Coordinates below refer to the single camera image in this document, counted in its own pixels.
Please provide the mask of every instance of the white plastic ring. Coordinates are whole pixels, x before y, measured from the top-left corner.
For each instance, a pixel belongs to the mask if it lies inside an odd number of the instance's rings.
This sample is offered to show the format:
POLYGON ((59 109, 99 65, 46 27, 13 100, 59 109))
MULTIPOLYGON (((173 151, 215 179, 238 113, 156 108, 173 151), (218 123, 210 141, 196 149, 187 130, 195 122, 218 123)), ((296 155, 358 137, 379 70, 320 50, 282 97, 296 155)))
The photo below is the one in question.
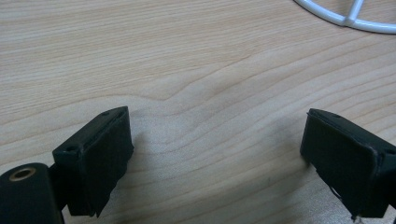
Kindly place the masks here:
POLYGON ((312 2, 311 0, 294 1, 311 13, 321 17, 323 20, 332 22, 339 26, 347 26, 358 30, 382 34, 396 34, 396 24, 364 21, 357 19, 359 12, 361 11, 361 5, 363 5, 364 0, 355 0, 347 16, 341 16, 337 13, 334 13, 312 2))

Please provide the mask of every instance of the metal grommet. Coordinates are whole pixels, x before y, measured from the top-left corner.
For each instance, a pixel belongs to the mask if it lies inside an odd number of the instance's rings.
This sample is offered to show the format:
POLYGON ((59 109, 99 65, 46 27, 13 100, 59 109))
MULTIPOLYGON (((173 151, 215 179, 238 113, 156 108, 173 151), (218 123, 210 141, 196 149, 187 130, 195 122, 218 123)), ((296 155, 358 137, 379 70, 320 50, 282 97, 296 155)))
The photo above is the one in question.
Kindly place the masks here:
POLYGON ((29 178, 30 176, 35 174, 34 167, 25 167, 16 172, 14 172, 10 177, 9 181, 16 182, 21 181, 23 179, 29 178))

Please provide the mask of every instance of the wooden table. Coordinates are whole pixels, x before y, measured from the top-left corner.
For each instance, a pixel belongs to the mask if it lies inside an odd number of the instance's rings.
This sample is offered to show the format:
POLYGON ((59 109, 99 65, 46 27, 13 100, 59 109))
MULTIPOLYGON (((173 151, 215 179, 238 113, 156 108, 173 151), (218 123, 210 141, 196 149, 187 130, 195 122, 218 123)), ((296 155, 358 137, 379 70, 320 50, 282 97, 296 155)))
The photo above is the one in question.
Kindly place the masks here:
MULTIPOLYGON (((396 21, 393 0, 363 7, 364 19, 396 21)), ((128 173, 99 218, 65 209, 66 223, 351 223, 300 157, 305 113, 340 114, 396 144, 395 36, 340 28, 293 1, 0 11, 1 174, 53 164, 51 151, 94 116, 130 109, 128 173)))

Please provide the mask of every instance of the black plastic part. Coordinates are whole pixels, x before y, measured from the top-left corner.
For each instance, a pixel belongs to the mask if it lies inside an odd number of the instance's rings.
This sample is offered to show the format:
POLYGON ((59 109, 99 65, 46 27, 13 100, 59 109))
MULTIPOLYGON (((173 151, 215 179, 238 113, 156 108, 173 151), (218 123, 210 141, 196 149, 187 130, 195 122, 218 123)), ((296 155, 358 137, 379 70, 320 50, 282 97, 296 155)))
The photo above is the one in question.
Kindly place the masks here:
POLYGON ((70 214, 99 216, 133 152, 126 106, 98 115, 53 150, 51 169, 64 180, 59 195, 70 214))
POLYGON ((383 217, 395 205, 396 147, 351 121, 310 109, 301 154, 352 217, 383 217))
POLYGON ((64 223, 45 164, 25 164, 0 176, 0 223, 64 223))

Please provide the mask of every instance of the light wood surface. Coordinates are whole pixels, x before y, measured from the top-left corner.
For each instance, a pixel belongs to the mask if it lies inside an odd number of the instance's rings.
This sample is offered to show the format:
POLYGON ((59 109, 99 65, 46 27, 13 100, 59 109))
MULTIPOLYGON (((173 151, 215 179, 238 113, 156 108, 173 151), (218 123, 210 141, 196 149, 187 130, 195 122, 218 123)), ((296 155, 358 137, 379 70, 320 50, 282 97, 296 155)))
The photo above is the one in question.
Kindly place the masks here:
MULTIPOLYGON (((361 15, 395 12, 371 1, 361 15)), ((53 164, 90 119, 129 106, 128 173, 99 218, 65 209, 66 223, 352 223, 300 157, 305 113, 396 144, 395 36, 290 0, 2 1, 0 55, 1 174, 53 164)))

